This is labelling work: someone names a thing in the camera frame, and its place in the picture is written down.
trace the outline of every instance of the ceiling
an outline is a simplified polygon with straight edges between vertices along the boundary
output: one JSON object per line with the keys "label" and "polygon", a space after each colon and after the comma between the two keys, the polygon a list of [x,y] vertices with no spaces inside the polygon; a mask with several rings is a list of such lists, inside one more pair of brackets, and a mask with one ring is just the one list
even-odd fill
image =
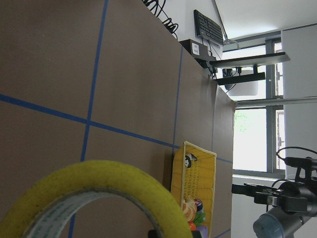
{"label": "ceiling", "polygon": [[317,23],[317,0],[216,0],[229,39]]}

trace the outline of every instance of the black keyboard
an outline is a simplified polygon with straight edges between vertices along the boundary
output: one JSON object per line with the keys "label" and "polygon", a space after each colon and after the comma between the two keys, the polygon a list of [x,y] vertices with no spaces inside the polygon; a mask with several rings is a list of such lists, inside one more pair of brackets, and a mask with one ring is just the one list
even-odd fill
{"label": "black keyboard", "polygon": [[213,20],[194,10],[195,30],[198,37],[223,46],[221,27]]}

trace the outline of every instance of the yellow basket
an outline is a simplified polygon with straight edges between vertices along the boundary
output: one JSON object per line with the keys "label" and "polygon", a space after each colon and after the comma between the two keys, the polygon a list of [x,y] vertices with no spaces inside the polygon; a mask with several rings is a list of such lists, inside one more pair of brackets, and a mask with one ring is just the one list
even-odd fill
{"label": "yellow basket", "polygon": [[[190,168],[185,166],[185,155],[193,154],[197,161],[193,161]],[[204,150],[185,141],[174,156],[171,194],[181,206],[182,199],[191,196],[203,202],[206,220],[202,223],[211,233],[213,199],[215,188],[215,166],[217,154]]]}

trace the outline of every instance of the masking tape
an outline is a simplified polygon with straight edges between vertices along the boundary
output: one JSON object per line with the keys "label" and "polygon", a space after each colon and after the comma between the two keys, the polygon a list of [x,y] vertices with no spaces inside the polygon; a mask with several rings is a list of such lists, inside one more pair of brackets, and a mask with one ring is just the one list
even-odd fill
{"label": "masking tape", "polygon": [[119,162],[86,161],[56,171],[27,190],[0,223],[0,238],[57,238],[76,211],[108,196],[139,206],[158,237],[192,237],[179,205],[153,177]]}

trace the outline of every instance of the brown wall panel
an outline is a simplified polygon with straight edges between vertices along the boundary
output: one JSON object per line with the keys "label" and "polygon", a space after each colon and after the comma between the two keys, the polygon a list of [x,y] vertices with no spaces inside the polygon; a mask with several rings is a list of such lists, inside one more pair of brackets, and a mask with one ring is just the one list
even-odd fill
{"label": "brown wall panel", "polygon": [[0,93],[86,118],[103,3],[1,1]]}
{"label": "brown wall panel", "polygon": [[141,1],[109,1],[92,120],[172,143],[180,51]]}
{"label": "brown wall panel", "polygon": [[211,150],[216,84],[184,49],[178,98],[175,144],[187,140]]}
{"label": "brown wall panel", "polygon": [[172,148],[124,134],[91,127],[86,160],[112,160],[133,165],[163,180],[164,160]]}
{"label": "brown wall panel", "polygon": [[[35,181],[80,161],[85,121],[48,113],[87,118],[104,3],[0,3],[0,220]],[[105,19],[85,159],[134,165],[165,186],[174,136],[176,146],[188,140],[232,161],[227,95],[141,1],[110,0]],[[214,236],[230,228],[231,169],[217,161]],[[106,198],[78,212],[74,237],[146,237],[151,228],[132,203]]]}
{"label": "brown wall panel", "polygon": [[217,160],[211,237],[231,228],[232,164]]}
{"label": "brown wall panel", "polygon": [[213,116],[212,150],[217,156],[233,159],[234,102],[221,88],[217,88]]}
{"label": "brown wall panel", "polygon": [[26,189],[80,161],[85,125],[0,102],[0,220]]}

